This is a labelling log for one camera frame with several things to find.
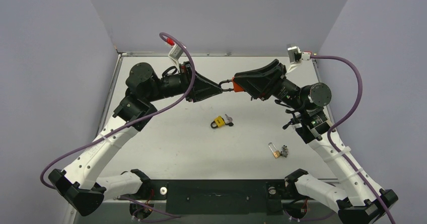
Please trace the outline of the orange black padlock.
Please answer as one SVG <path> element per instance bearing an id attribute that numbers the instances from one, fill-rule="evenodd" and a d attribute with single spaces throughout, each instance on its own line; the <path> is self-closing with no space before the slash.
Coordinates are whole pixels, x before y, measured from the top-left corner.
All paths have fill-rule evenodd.
<path id="1" fill-rule="evenodd" d="M 232 87 L 230 87 L 230 88 L 223 88 L 224 84 L 232 84 Z M 234 79 L 228 79 L 228 80 L 224 80 L 224 81 L 219 82 L 219 87 L 221 88 L 221 90 L 223 92 L 235 92 L 235 93 L 238 93 L 238 92 L 244 92 L 245 91 L 240 85 L 238 85 L 237 83 L 234 82 Z"/>

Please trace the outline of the yellow padlock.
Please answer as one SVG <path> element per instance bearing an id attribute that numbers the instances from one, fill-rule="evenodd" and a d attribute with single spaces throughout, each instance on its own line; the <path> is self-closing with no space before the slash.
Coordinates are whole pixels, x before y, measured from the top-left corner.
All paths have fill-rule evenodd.
<path id="1" fill-rule="evenodd" d="M 226 125 L 226 122 L 222 116 L 216 117 L 210 124 L 212 129 L 220 128 Z"/>

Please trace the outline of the silver keys bunch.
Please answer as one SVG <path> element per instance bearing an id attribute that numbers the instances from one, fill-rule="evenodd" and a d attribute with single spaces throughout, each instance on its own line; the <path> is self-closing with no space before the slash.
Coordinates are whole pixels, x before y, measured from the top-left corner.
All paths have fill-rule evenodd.
<path id="1" fill-rule="evenodd" d="M 233 126 L 233 119 L 232 117 L 228 116 L 227 114 L 225 114 L 225 125 L 226 126 Z"/>

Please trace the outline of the brass padlock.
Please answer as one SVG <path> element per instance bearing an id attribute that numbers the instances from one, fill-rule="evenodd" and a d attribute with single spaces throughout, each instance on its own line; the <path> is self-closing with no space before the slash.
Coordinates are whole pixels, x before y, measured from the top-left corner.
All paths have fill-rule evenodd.
<path id="1" fill-rule="evenodd" d="M 281 152 L 275 147 L 275 145 L 272 142 L 268 143 L 268 147 L 272 152 L 272 155 L 275 159 L 281 157 Z"/>

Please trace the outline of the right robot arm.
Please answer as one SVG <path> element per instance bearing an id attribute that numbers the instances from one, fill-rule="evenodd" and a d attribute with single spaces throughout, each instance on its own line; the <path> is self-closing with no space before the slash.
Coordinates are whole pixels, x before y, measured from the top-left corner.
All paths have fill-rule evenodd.
<path id="1" fill-rule="evenodd" d="M 288 74 L 301 64 L 297 60 L 284 66 L 274 60 L 262 68 L 238 72 L 232 79 L 237 92 L 246 92 L 262 101 L 274 97 L 286 105 L 287 112 L 292 114 L 289 126 L 339 181 L 339 186 L 333 186 L 297 169 L 285 177 L 285 193 L 322 203 L 336 212 L 342 223 L 374 223 L 389 216 L 398 197 L 393 190 L 376 183 L 352 156 L 350 147 L 341 141 L 324 112 L 332 98 L 329 87 L 323 83 L 300 87 L 288 79 Z"/>

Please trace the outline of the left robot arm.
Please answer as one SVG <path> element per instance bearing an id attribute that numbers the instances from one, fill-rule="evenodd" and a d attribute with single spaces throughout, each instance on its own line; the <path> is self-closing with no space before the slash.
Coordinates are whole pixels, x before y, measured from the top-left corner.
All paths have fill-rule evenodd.
<path id="1" fill-rule="evenodd" d="M 193 71 L 189 62 L 170 67 L 161 77 L 150 64 L 140 62 L 131 68 L 125 83 L 125 96 L 95 144 L 64 169 L 54 169 L 48 176 L 60 195 L 82 216 L 93 213 L 108 199 L 128 194 L 144 199 L 149 195 L 150 179 L 138 169 L 112 177 L 100 174 L 156 113 L 154 101 L 183 94 L 187 101 L 198 102 L 222 93 L 219 84 Z"/>

